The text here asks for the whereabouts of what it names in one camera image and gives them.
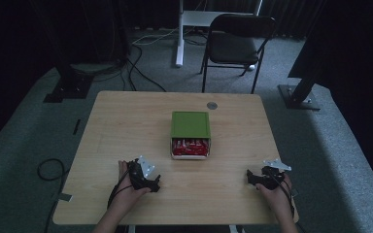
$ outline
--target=gray carpet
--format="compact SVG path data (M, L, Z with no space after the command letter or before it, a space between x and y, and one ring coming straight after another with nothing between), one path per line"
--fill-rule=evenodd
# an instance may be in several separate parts
M202 38L189 37L203 42ZM203 47L186 44L184 66L175 67L176 40L159 40L140 46L137 67L167 91L200 92L198 75ZM299 222L306 232L373 232L373 172L329 91L315 85L319 112L289 110L278 84L297 84L287 79L289 69L303 46L291 39L274 39L268 45L255 93L260 95L282 160L299 192L295 197ZM131 61L139 55L132 50ZM87 71L102 65L80 64ZM249 93L254 72L237 77L240 70L210 68L207 92ZM0 232L44 232L59 181L45 182L38 165L48 158L61 159L69 168L85 129L96 94L101 90L131 90L127 69L98 76L86 99L43 103L58 80L48 71L17 108L0 132ZM138 91L161 91L133 72ZM81 124L74 134L77 120ZM45 166L48 176L59 174L54 164ZM90 232L92 225L62 226L53 223L49 232ZM275 225L247 225L246 232L279 232Z

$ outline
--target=hand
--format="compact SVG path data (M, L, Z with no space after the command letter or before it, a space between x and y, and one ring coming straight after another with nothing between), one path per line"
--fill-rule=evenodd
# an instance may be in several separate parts
M125 161L119 162L119 179L128 170L128 165ZM138 200L145 194L151 192L148 187L135 190L132 186L129 175L126 175L117 189L117 195L114 197L105 215L102 216L98 224L95 226L95 232L115 232L119 222Z
M284 181L281 182L281 186L290 194L292 183L287 174L284 174ZM287 195L278 186L274 190L269 190L264 185L257 183L256 188L265 197L269 206L275 214L278 222L280 222L282 232L297 232L296 226L292 219L292 212L290 209Z

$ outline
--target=green lid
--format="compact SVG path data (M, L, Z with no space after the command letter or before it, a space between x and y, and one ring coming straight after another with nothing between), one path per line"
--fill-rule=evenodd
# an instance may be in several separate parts
M172 112L172 138L211 138L206 112Z

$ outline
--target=black chair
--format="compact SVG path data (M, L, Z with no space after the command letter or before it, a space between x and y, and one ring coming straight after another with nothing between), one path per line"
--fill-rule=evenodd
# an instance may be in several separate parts
M201 65L200 74L204 71L202 92L205 92L208 67L240 68L244 69L240 76L244 76L251 65L257 64L251 91L251 94L254 94L264 48L274 35L274 30L275 19L272 17L238 14L222 14L216 17L209 28ZM255 41L259 41L259 48L256 47ZM208 59L222 65L208 65Z

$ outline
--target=table top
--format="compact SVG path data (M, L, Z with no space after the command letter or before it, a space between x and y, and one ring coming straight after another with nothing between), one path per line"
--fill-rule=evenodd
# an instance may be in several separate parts
M210 110L207 104L216 103ZM211 153L205 160L170 154L173 111L208 112ZM161 175L121 224L275 223L246 171L260 175L264 159L279 158L259 96L251 94L102 91L89 116L63 193L56 224L96 224L118 182L118 161L143 155Z

